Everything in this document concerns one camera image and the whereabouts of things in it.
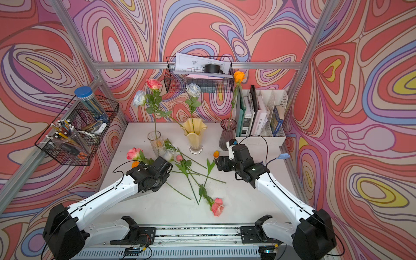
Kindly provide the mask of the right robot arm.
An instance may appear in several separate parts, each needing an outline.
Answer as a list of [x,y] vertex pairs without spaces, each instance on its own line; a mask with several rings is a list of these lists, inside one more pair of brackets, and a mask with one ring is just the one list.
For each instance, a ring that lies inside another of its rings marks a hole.
[[250,238],[262,243],[272,239],[293,247],[302,260],[320,260],[336,248],[332,220],[324,209],[315,210],[282,186],[265,164],[254,162],[245,144],[232,139],[226,146],[228,156],[215,160],[218,170],[234,172],[236,180],[264,194],[289,220],[279,222],[267,214],[255,222],[252,231],[242,230],[243,243]]

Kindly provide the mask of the pink rose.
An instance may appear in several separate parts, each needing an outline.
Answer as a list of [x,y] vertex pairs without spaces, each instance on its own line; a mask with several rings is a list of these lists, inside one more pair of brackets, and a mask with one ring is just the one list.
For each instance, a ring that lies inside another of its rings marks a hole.
[[154,160],[152,158],[146,158],[145,154],[142,149],[140,148],[132,148],[127,153],[127,160],[131,161],[132,163],[134,161],[139,161],[140,163],[144,164],[152,164]]
[[203,184],[199,184],[197,180],[189,174],[186,178],[190,184],[191,192],[197,205],[204,205],[208,207],[215,217],[219,217],[225,208],[223,200],[220,198],[210,197],[205,186]]
[[[159,90],[160,91],[160,89],[162,87],[161,82],[159,82],[158,80],[155,80],[155,79],[148,79],[148,80],[146,80],[146,84],[147,84],[147,87],[149,89],[149,93],[151,92],[152,89]],[[154,117],[153,114],[151,114],[151,115],[153,116],[153,121],[154,121],[154,128],[153,128],[152,131],[157,131],[156,117]]]

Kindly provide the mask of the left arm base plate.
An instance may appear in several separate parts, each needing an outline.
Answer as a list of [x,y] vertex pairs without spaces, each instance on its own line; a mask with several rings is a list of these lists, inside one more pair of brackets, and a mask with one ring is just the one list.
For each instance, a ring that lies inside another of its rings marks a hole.
[[134,227],[123,239],[111,240],[110,245],[152,245],[156,230],[155,227]]

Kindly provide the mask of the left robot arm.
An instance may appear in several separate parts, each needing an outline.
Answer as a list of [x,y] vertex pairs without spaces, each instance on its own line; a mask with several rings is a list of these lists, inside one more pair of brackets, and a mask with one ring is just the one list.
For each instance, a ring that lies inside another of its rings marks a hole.
[[172,168],[162,157],[150,164],[141,162],[96,194],[69,206],[53,207],[42,234],[46,248],[56,260],[70,260],[87,246],[107,241],[117,245],[150,245],[150,236],[141,234],[139,225],[129,216],[122,217],[126,225],[95,226],[93,222],[122,201],[157,192]]

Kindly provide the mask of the orange rose tall stem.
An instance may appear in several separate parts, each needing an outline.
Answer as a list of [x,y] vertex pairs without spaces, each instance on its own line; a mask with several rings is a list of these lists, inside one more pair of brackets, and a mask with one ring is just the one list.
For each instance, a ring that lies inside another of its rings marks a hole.
[[245,73],[242,71],[236,71],[234,73],[234,80],[235,80],[236,87],[234,88],[233,93],[232,93],[231,112],[229,114],[229,119],[231,119],[232,117],[232,112],[236,105],[237,95],[239,94],[239,90],[242,88],[242,82],[245,78],[246,78]]

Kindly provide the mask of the small pink rosebud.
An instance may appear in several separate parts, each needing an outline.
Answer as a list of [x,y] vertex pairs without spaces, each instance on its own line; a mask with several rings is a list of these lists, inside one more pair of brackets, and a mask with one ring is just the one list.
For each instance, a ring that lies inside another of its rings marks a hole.
[[[182,173],[186,177],[188,183],[190,184],[192,195],[193,195],[194,199],[197,201],[197,204],[199,205],[200,201],[204,198],[211,207],[213,207],[214,205],[215,206],[223,205],[222,199],[219,199],[219,198],[213,199],[213,198],[211,198],[208,195],[208,192],[206,190],[206,183],[208,182],[209,179],[213,179],[213,178],[210,177],[210,174],[211,174],[212,170],[214,169],[215,161],[214,160],[210,161],[209,159],[206,160],[206,168],[205,169],[207,170],[207,174],[200,174],[200,173],[194,171],[191,168],[192,163],[193,163],[192,160],[190,160],[190,159],[186,160],[183,157],[182,154],[179,154],[176,158],[176,164],[175,165],[179,169],[180,173]],[[204,183],[200,184],[196,180],[195,176],[205,177]],[[195,184],[197,184],[197,186],[198,186],[199,196],[197,196],[197,193],[196,193],[196,191],[195,191],[195,189],[192,185],[192,182],[191,182],[192,179],[195,182]]]

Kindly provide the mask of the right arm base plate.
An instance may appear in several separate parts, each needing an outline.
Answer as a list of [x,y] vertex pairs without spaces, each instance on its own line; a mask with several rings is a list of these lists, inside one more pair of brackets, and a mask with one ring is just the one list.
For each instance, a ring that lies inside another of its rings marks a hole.
[[255,226],[240,226],[237,228],[237,233],[243,244],[282,244],[280,240],[269,238],[257,231]]

